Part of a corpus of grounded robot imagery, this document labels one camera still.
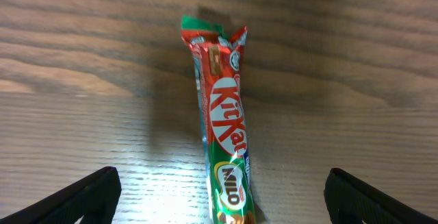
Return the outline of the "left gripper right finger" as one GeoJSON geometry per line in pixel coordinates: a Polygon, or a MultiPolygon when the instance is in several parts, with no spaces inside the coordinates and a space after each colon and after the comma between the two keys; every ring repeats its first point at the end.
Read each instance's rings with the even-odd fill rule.
{"type": "Polygon", "coordinates": [[[324,200],[332,224],[437,224],[340,168],[332,168],[324,200]]]}

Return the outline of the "green red KitKat Milo bar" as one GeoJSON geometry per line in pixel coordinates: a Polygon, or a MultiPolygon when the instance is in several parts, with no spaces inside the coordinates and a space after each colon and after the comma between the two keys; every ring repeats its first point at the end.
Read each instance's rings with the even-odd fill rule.
{"type": "Polygon", "coordinates": [[[228,36],[221,25],[181,19],[181,39],[194,59],[213,224],[256,221],[240,88],[246,36],[246,27],[228,36]]]}

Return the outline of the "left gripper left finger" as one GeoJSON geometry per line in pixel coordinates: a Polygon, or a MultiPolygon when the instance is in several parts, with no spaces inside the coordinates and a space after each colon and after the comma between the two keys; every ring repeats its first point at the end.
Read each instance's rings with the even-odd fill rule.
{"type": "Polygon", "coordinates": [[[120,194],[118,171],[106,166],[2,218],[1,224],[111,224],[120,194]]]}

